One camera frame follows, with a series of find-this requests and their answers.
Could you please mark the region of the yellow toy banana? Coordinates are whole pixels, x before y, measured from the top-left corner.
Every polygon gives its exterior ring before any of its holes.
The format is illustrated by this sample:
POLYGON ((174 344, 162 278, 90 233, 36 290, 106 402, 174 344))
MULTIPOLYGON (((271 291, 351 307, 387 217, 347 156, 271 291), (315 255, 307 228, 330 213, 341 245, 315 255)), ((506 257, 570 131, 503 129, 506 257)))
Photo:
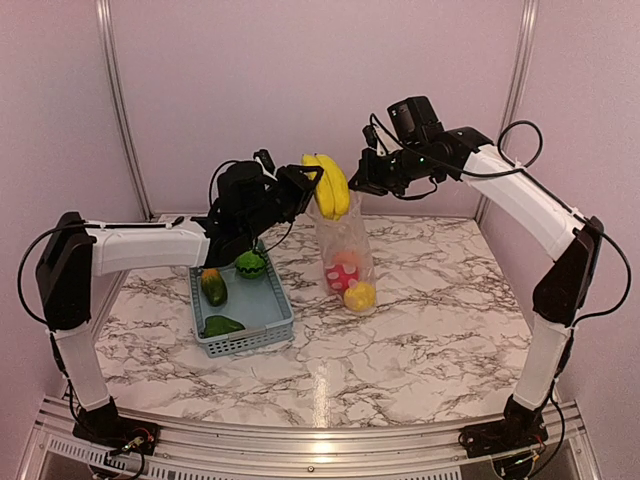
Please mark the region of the yellow toy banana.
POLYGON ((321 167, 322 177, 314 192, 320 214, 327 220, 338 221, 349 212, 350 193, 346 176, 338 164, 325 154, 304 154, 301 164, 321 167))

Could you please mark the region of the clear zip top bag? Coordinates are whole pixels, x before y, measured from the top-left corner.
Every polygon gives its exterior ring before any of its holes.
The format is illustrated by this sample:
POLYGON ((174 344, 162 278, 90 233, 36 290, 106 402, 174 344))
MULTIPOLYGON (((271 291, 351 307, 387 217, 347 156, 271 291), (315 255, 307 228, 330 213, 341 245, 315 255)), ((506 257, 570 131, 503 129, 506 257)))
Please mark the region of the clear zip top bag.
POLYGON ((377 301, 376 273, 361 200, 359 193, 350 191, 350 209, 339 220, 325 219, 315 202, 307 210, 319 245, 323 287, 356 314, 373 311, 377 301))

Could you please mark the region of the orange toy fruit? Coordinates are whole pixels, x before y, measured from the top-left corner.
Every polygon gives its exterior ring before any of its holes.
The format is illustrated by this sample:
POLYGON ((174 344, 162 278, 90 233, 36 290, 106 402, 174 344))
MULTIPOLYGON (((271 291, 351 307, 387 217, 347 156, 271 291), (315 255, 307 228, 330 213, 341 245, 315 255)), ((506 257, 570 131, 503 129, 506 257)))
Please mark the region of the orange toy fruit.
POLYGON ((354 251, 341 251, 333 256, 332 262, 334 264, 350 264, 358 266, 360 260, 358 255, 354 251))

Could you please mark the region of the red toy apple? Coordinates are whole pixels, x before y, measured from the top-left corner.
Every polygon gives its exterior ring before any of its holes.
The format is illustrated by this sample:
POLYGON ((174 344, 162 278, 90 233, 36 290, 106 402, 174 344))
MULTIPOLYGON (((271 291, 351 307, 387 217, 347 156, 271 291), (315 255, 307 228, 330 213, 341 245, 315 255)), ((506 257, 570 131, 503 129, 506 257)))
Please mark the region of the red toy apple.
POLYGON ((360 278, 358 268, 349 263, 327 265, 324 275, 329 290, 339 294, 343 294, 347 289, 355 286, 360 278))

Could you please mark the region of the green toy watermelon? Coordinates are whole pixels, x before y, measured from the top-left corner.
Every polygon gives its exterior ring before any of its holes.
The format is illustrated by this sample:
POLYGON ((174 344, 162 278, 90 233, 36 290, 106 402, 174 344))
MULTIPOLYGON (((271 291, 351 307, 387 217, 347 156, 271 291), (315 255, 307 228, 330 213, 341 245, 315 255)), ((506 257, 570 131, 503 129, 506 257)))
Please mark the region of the green toy watermelon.
POLYGON ((244 252, 234 262, 237 273, 245 279, 256 279, 266 271, 266 261, 260 252, 244 252))

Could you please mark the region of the yellow toy pear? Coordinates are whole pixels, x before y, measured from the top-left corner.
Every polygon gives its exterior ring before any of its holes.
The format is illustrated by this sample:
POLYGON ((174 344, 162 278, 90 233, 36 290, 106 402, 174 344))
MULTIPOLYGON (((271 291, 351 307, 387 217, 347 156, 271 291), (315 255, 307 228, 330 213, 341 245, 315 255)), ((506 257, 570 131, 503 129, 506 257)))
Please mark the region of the yellow toy pear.
POLYGON ((353 312, 364 312, 376 304, 375 287, 367 282, 357 282, 343 295, 345 306, 353 312))

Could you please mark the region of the blue-grey perforated plastic basket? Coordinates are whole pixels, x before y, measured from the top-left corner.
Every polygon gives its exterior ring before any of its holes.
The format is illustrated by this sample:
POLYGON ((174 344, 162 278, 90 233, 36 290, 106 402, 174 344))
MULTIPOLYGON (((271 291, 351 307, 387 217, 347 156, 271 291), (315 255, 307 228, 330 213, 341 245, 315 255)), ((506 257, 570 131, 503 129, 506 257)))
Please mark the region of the blue-grey perforated plastic basket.
POLYGON ((219 270, 228 291, 227 301, 211 306, 200 287, 201 268, 189 270, 194 337, 205 353, 221 357, 264 347, 293 338, 294 313, 281 279, 263 243, 259 252, 266 261, 265 273, 256 279, 242 278, 234 265, 219 270), (205 319, 223 315, 242 323, 246 329, 217 337, 202 337, 205 319))

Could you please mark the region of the green orange toy mango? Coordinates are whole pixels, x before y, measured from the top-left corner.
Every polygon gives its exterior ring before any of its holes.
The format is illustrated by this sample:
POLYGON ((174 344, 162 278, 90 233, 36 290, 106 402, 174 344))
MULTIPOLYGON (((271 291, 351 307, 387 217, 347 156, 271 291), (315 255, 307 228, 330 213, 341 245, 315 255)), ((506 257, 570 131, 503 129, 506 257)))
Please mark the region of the green orange toy mango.
POLYGON ((210 268, 202 271, 200 287, 211 306, 221 306, 228 299, 226 283, 217 269, 210 268))

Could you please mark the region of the green toy pepper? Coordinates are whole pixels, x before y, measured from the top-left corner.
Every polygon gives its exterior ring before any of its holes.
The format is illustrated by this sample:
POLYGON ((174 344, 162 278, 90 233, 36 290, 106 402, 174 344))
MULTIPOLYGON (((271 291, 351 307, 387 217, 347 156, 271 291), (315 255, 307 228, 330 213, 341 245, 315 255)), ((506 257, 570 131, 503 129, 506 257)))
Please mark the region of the green toy pepper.
POLYGON ((212 315, 205 319, 202 337, 217 337, 230 333, 244 331, 246 327, 229 317, 223 315, 212 315))

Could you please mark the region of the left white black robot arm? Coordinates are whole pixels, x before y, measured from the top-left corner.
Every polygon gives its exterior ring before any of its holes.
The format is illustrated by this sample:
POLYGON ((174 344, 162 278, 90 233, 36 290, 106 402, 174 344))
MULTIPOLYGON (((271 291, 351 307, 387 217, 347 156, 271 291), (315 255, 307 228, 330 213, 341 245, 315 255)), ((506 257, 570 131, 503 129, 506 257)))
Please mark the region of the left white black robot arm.
POLYGON ((252 249, 261 234, 302 214, 322 179, 319 167, 287 165, 269 174, 256 160, 231 161, 204 217, 171 223, 91 223, 71 211, 40 234, 35 277, 56 362, 81 406, 78 425, 106 445, 125 438, 103 378, 91 320, 91 283, 114 272, 163 266, 218 268, 252 249))

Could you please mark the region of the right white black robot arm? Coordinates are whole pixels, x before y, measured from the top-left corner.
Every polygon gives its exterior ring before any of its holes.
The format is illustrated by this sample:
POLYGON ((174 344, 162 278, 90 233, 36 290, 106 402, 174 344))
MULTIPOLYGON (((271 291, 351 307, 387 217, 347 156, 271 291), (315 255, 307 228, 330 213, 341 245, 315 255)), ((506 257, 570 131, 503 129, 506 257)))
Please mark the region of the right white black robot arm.
POLYGON ((462 181, 523 226, 552 261, 533 291, 534 327, 527 358, 505 405, 495 438, 515 448, 534 431, 571 354, 580 310, 591 285, 602 242, 610 238, 597 217, 586 218, 509 161, 488 137, 471 127, 428 128, 401 141, 381 127, 364 127, 366 148, 351 189, 400 198, 410 183, 427 178, 462 181))

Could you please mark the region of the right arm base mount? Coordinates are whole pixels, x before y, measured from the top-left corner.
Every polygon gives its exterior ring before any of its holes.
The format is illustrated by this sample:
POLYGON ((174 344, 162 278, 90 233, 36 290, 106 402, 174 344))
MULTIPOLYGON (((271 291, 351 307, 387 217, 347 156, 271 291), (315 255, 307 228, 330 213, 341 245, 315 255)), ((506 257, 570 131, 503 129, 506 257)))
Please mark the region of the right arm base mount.
POLYGON ((545 404, 529 410, 510 396, 502 419, 463 427, 458 443, 465 449, 469 458, 504 453, 543 443, 548 439, 542 417, 544 406, 545 404))

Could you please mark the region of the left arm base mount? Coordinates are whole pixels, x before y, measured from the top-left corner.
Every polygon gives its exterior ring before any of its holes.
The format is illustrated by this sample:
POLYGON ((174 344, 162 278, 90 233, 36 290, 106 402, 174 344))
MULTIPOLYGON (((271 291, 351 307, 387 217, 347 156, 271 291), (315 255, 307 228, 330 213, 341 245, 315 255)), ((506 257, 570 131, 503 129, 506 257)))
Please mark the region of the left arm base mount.
POLYGON ((157 423, 121 416, 114 401, 94 410, 72 411, 73 435, 77 438, 121 451, 137 438, 144 455, 152 455, 160 433, 157 423))

